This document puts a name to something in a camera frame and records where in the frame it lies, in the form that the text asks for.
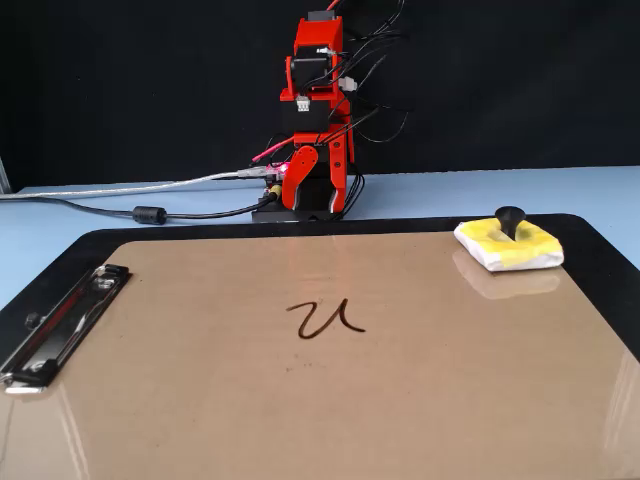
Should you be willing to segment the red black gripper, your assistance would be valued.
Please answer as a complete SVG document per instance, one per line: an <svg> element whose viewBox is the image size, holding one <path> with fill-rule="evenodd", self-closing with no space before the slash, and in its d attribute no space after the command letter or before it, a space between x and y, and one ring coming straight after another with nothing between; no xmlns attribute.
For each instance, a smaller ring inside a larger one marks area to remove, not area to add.
<svg viewBox="0 0 640 480"><path fill-rule="evenodd" d="M296 208L296 195L313 188L331 194L329 212L341 213L346 204L348 168L354 162L351 132L295 133L294 154L282 181L281 200Z"/></svg>

